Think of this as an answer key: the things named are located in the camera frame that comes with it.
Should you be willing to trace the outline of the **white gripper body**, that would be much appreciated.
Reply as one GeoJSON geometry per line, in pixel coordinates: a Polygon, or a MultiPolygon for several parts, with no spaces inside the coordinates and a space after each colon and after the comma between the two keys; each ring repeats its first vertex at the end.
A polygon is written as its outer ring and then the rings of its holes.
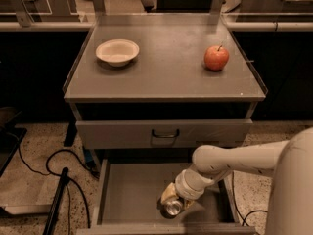
{"type": "Polygon", "coordinates": [[[185,200],[197,200],[206,187],[212,185],[212,180],[200,175],[192,169],[184,169],[175,178],[175,191],[178,196],[185,200]]]}

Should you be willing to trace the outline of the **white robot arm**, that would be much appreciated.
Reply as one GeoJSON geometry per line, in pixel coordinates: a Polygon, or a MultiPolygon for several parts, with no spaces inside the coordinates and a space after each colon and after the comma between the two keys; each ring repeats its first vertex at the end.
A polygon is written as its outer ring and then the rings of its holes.
{"type": "Polygon", "coordinates": [[[163,191],[160,203],[176,216],[233,171],[272,179],[266,235],[313,234],[312,128],[289,141],[233,149],[200,146],[192,154],[191,165],[163,191]]]}

